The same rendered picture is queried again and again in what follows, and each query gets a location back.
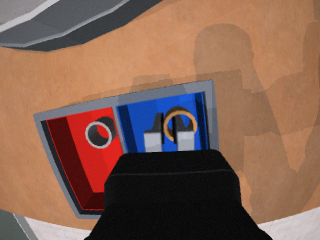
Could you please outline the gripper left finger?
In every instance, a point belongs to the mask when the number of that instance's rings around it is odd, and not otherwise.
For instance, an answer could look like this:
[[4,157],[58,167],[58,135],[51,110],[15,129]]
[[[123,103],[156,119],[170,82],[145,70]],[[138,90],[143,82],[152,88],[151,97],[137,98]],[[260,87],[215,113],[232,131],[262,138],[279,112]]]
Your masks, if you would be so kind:
[[162,144],[164,144],[163,113],[156,113],[152,129],[144,131],[145,152],[162,152]]

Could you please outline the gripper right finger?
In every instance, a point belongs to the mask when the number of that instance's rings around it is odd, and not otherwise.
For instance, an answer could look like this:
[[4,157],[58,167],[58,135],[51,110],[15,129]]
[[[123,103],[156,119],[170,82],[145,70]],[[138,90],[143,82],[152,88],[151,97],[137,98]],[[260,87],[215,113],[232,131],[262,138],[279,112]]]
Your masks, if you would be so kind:
[[180,114],[172,117],[172,132],[177,151],[194,150],[195,131],[185,127]]

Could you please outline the bronze bushing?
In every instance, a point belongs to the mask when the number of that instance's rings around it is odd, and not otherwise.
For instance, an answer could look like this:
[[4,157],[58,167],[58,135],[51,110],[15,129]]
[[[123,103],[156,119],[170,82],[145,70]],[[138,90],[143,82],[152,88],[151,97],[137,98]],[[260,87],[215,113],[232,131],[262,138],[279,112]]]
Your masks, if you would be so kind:
[[172,130],[168,127],[168,121],[175,115],[177,114],[184,114],[187,115],[189,117],[189,124],[186,128],[188,127],[192,127],[193,130],[196,132],[197,130],[197,123],[196,120],[194,118],[194,116],[184,107],[181,106],[177,106],[177,107],[173,107],[171,109],[169,109],[165,116],[164,116],[164,132],[166,134],[166,136],[171,140],[173,140],[173,132]]

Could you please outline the grey round turntable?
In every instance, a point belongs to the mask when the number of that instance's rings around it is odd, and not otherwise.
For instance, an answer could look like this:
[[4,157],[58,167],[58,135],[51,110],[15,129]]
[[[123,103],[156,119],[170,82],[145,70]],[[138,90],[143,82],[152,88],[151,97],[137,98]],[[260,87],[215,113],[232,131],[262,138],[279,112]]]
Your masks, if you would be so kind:
[[161,1],[0,0],[0,47],[49,52],[81,45]]

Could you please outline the red and blue divided bin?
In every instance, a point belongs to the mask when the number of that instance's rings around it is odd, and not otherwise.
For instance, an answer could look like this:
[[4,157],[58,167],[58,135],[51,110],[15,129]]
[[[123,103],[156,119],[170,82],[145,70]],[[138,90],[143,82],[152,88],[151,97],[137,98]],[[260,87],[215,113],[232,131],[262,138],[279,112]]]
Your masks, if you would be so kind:
[[[196,120],[194,150],[219,151],[214,79],[121,94],[33,114],[51,168],[77,219],[99,220],[104,212],[104,183],[117,160],[124,153],[145,152],[144,131],[152,129],[157,112],[164,112],[165,116],[175,106],[185,107]],[[88,124],[104,116],[114,120],[117,136],[108,147],[98,149],[88,143],[85,131]]]

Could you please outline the dark grey metal sleeve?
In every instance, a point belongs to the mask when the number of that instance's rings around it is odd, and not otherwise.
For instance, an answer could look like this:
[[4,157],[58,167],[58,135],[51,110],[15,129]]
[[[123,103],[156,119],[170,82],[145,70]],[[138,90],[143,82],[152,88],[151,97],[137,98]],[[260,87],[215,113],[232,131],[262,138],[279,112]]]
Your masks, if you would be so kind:
[[[109,138],[102,137],[99,134],[97,125],[101,125],[107,130]],[[108,147],[117,136],[114,120],[108,116],[104,116],[93,121],[86,127],[85,136],[88,143],[95,148],[103,149]]]

